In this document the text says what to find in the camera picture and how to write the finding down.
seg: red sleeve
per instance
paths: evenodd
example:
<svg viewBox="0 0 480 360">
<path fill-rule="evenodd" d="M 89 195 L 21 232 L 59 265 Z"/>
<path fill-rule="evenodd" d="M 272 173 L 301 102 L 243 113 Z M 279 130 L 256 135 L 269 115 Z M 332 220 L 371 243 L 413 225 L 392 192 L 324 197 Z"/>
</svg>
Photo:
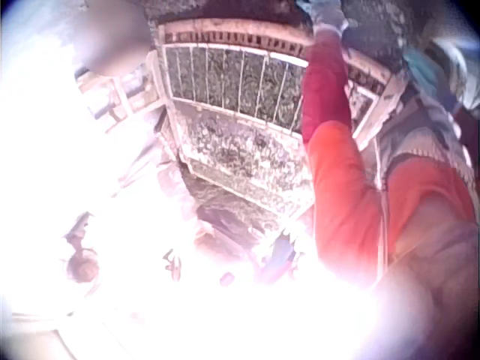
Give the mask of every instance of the red sleeve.
<svg viewBox="0 0 480 360">
<path fill-rule="evenodd" d="M 380 195 L 352 139 L 341 39 L 318 34 L 307 53 L 302 136 L 313 173 L 319 258 L 336 275 L 370 285 L 377 275 Z"/>
<path fill-rule="evenodd" d="M 346 126 L 329 121 L 315 132 L 307 152 L 319 258 L 336 275 L 369 286 L 377 276 L 382 212 L 357 145 Z"/>
</svg>

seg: blurred object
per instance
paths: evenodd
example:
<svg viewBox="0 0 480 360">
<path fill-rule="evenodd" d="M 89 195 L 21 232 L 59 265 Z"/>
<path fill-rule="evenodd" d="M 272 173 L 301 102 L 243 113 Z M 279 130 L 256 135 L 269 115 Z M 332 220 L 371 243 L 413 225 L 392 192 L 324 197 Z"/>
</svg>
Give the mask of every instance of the blurred object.
<svg viewBox="0 0 480 360">
<path fill-rule="evenodd" d="M 235 281 L 235 276 L 231 272 L 227 272 L 221 277 L 220 285 L 222 287 L 228 287 L 233 283 L 233 281 Z"/>
<path fill-rule="evenodd" d="M 295 257 L 296 252 L 290 236 L 280 234 L 275 240 L 270 258 L 265 261 L 256 280 L 265 285 L 275 283 L 291 270 Z"/>
<path fill-rule="evenodd" d="M 151 46 L 143 9 L 123 0 L 88 5 L 76 27 L 74 46 L 79 60 L 104 76 L 122 76 L 135 70 Z"/>
<path fill-rule="evenodd" d="M 67 271 L 77 283 L 91 283 L 100 271 L 97 253 L 92 249 L 77 251 L 68 261 Z"/>
<path fill-rule="evenodd" d="M 443 69 L 423 52 L 410 48 L 403 55 L 413 79 L 427 95 L 440 102 L 451 113 L 457 106 L 457 98 L 450 91 L 449 81 Z"/>
<path fill-rule="evenodd" d="M 451 44 L 460 50 L 479 51 L 480 38 L 455 1 L 437 1 L 427 38 Z"/>
<path fill-rule="evenodd" d="M 467 64 L 461 51 L 452 43 L 434 40 L 427 45 L 424 52 L 442 68 L 450 91 L 462 101 L 467 86 Z"/>
<path fill-rule="evenodd" d="M 458 139 L 464 145 L 471 159 L 475 176 L 479 175 L 479 121 L 463 106 L 452 89 L 452 83 L 458 78 L 456 67 L 450 67 L 449 57 L 438 46 L 427 48 L 425 53 L 417 49 L 408 49 L 404 58 L 409 65 L 413 79 L 429 96 L 439 101 L 445 110 L 454 117 L 455 124 L 460 128 Z M 463 92 L 456 88 L 457 94 Z"/>
<path fill-rule="evenodd" d="M 76 220 L 75 225 L 71 228 L 65 238 L 68 244 L 72 245 L 75 251 L 82 248 L 82 240 L 86 234 L 86 226 L 89 224 L 89 218 L 92 216 L 88 211 L 81 214 Z"/>
<path fill-rule="evenodd" d="M 231 211 L 201 205 L 196 213 L 201 221 L 211 224 L 215 237 L 223 239 L 224 244 L 240 257 L 260 242 L 261 238 L 249 231 L 248 225 Z"/>
<path fill-rule="evenodd" d="M 173 249 L 169 250 L 163 256 L 163 259 L 168 262 L 168 265 L 165 266 L 165 270 L 169 271 L 172 274 L 172 280 L 178 283 L 182 275 L 182 261 L 173 253 Z"/>
</svg>

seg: person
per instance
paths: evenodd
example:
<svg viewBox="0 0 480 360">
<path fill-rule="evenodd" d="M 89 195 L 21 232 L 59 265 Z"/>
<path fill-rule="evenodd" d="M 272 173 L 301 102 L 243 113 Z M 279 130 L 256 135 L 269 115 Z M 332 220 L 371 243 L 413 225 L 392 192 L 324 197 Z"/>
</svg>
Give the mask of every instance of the person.
<svg viewBox="0 0 480 360">
<path fill-rule="evenodd" d="M 448 114 L 410 85 L 376 143 L 379 186 L 352 138 L 340 0 L 297 1 L 314 43 L 302 137 L 315 193 L 319 259 L 370 290 L 379 318 L 359 359 L 463 359 L 477 329 L 479 199 Z"/>
</svg>

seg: hand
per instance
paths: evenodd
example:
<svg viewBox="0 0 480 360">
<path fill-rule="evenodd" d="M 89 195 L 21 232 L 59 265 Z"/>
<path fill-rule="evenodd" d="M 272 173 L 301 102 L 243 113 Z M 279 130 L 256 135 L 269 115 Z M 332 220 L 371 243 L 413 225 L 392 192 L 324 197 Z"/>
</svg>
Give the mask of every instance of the hand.
<svg viewBox="0 0 480 360">
<path fill-rule="evenodd" d="M 295 3 L 312 20 L 313 30 L 318 26 L 333 26 L 342 34 L 348 26 L 340 0 L 296 0 Z"/>
<path fill-rule="evenodd" d="M 457 106 L 457 98 L 450 91 L 449 81 L 442 68 L 417 49 L 410 48 L 403 58 L 408 63 L 413 79 L 427 93 L 452 113 Z"/>
</svg>

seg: metal bars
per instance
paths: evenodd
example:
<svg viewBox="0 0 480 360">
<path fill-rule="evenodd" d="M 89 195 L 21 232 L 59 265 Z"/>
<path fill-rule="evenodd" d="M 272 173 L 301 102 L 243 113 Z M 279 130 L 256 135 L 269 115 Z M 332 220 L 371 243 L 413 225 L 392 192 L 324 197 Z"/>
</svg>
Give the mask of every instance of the metal bars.
<svg viewBox="0 0 480 360">
<path fill-rule="evenodd" d="M 237 113 L 240 113 L 240 101 L 242 100 L 242 80 L 243 80 L 243 69 L 245 67 L 245 51 L 241 52 L 241 67 L 240 67 L 240 81 L 238 82 L 238 107 Z"/>
<path fill-rule="evenodd" d="M 278 107 L 280 106 L 280 99 L 282 96 L 282 91 L 284 90 L 285 79 L 287 78 L 288 65 L 289 64 L 287 62 L 285 64 L 285 70 L 283 71 L 282 83 L 280 84 L 280 91 L 278 92 L 277 103 L 275 105 L 275 111 L 273 113 L 273 120 L 272 120 L 273 123 L 275 123 L 275 120 L 277 119 Z"/>
<path fill-rule="evenodd" d="M 267 62 L 267 56 L 263 56 L 263 63 L 262 63 L 262 73 L 260 74 L 260 81 L 258 85 L 258 94 L 256 94 L 256 104 L 255 104 L 255 115 L 253 117 L 257 117 L 258 114 L 258 106 L 260 105 L 260 94 L 262 92 L 262 84 L 263 84 L 263 74 L 265 73 L 265 64 Z"/>
</svg>

